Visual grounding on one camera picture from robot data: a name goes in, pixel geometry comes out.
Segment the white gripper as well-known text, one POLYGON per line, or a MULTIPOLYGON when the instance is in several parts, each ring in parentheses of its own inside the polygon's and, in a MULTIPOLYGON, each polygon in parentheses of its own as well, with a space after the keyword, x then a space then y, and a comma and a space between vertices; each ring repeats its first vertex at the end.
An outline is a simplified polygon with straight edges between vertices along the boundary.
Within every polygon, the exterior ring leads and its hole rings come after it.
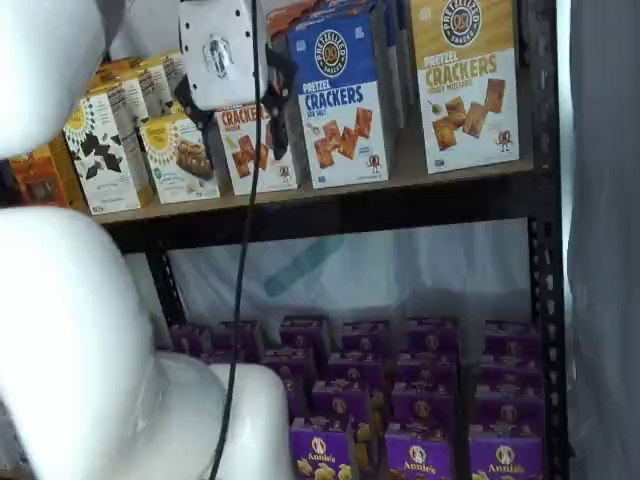
MULTIPOLYGON (((258 6, 253 1, 182 1, 179 37, 187 77, 174 89, 176 112, 199 132, 200 143, 179 146, 177 164, 183 170, 213 170, 210 127, 213 113, 200 108, 224 108, 256 99, 254 35, 258 6)), ((269 82, 261 103, 269 114, 266 144, 281 160, 288 149, 285 107, 293 90, 293 62, 266 46, 269 82)))

